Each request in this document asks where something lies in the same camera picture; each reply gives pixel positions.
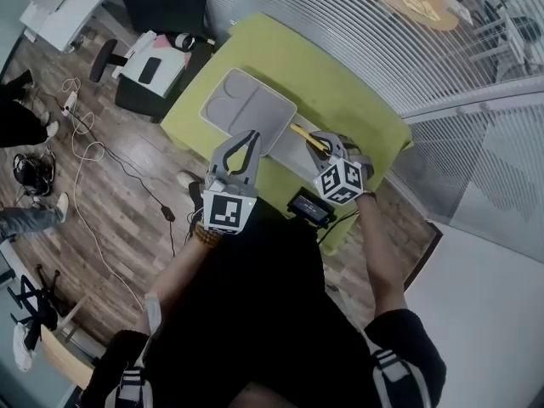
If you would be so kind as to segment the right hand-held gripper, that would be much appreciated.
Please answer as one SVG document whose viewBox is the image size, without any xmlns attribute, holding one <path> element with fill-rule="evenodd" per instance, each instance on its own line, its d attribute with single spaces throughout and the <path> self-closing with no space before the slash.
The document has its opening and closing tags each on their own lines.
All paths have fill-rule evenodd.
<svg viewBox="0 0 544 408">
<path fill-rule="evenodd" d="M 318 170 L 313 184 L 322 200 L 344 206 L 366 192 L 374 168 L 352 139 L 338 133 L 325 132 L 325 138 L 312 133 L 306 145 Z"/>
</svg>

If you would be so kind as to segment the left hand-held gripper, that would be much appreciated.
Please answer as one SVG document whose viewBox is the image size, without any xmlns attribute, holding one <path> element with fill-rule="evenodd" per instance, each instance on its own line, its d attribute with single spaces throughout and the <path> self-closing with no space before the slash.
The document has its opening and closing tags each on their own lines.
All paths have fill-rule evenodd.
<svg viewBox="0 0 544 408">
<path fill-rule="evenodd" d="M 230 171 L 228 160 L 245 145 L 242 165 Z M 238 133 L 215 149 L 201 192 L 205 230 L 221 235 L 244 230 L 258 198 L 254 184 L 260 156 L 261 136 L 255 130 Z"/>
</svg>

